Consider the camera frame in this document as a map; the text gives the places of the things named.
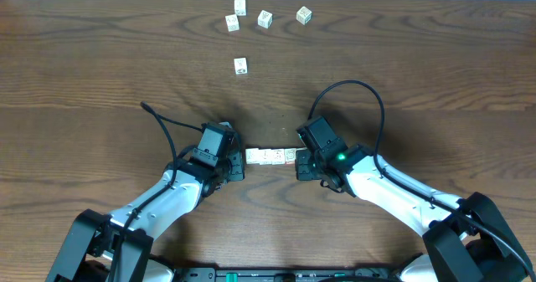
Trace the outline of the wooden block snail letter Y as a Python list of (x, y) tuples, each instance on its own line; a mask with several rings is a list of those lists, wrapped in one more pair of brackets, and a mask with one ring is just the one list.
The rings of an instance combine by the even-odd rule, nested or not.
[(294, 164), (296, 161), (296, 148), (286, 148), (284, 150), (285, 164)]

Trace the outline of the wooden block green side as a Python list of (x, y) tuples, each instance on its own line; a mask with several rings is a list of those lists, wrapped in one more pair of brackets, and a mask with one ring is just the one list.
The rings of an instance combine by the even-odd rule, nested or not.
[(245, 150), (245, 160), (247, 164), (258, 164), (259, 163), (259, 149), (247, 148)]

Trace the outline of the wooden block blue side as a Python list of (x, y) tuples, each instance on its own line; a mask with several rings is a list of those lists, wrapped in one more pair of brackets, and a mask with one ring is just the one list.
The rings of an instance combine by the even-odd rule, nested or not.
[(271, 164), (272, 165), (284, 165), (286, 163), (285, 150), (284, 149), (272, 149), (271, 150)]
[(258, 162), (260, 165), (271, 165), (273, 162), (273, 152), (271, 149), (258, 150)]

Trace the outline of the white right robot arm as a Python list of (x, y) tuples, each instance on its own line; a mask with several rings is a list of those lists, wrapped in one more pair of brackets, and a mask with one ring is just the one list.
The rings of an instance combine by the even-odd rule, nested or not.
[(399, 272), (401, 281), (534, 279), (529, 257), (497, 205), (475, 192), (442, 192), (395, 169), (376, 150), (336, 138), (296, 154), (296, 176), (368, 201), (422, 237), (426, 252)]

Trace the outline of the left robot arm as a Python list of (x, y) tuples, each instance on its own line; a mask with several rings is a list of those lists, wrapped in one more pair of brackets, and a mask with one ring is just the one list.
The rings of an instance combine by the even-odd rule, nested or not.
[(154, 241), (224, 184), (245, 177), (240, 138), (228, 122), (205, 124), (199, 144), (183, 154), (174, 157), (153, 187), (126, 206), (108, 214), (91, 209), (79, 214), (47, 279), (174, 280), (173, 266), (152, 255)]

